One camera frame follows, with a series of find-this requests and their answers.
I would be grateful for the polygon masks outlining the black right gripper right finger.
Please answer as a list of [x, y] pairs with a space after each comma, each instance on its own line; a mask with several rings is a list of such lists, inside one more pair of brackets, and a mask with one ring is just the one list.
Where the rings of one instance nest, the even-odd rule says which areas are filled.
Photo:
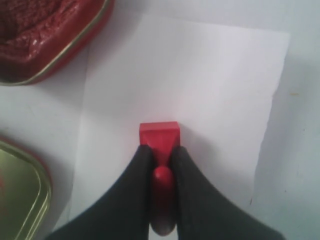
[[222, 195], [203, 175], [185, 147], [172, 151], [180, 240], [283, 240]]

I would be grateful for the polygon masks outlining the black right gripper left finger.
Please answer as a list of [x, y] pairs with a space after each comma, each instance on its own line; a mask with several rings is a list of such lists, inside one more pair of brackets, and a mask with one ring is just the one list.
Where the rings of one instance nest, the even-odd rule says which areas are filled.
[[48, 235], [47, 239], [148, 239], [150, 179], [153, 169], [151, 148], [147, 145], [139, 146], [113, 186], [95, 204]]

